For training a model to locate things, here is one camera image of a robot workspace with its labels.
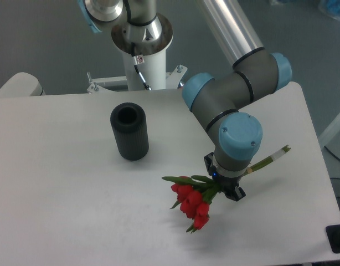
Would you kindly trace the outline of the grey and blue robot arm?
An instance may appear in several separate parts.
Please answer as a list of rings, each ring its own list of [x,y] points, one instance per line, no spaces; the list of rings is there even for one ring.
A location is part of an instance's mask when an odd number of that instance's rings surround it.
[[[228,199],[245,196],[240,179],[257,153],[262,127],[241,108],[273,94],[292,77],[290,62],[268,53],[237,1],[198,1],[209,28],[233,68],[215,80],[208,73],[190,78],[182,97],[215,149],[205,156],[209,175]],[[121,51],[130,91],[175,88],[179,79],[166,75],[165,51],[173,39],[169,20],[156,1],[79,1],[93,32],[111,28]]]

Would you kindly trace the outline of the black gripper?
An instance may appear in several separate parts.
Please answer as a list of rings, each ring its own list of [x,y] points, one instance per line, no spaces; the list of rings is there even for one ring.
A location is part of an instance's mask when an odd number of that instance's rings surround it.
[[[239,181],[242,177],[242,170],[228,171],[219,165],[213,165],[213,153],[204,156],[204,163],[209,176],[215,182],[220,184],[226,198],[232,201],[239,201],[246,196],[244,190],[239,187]]]

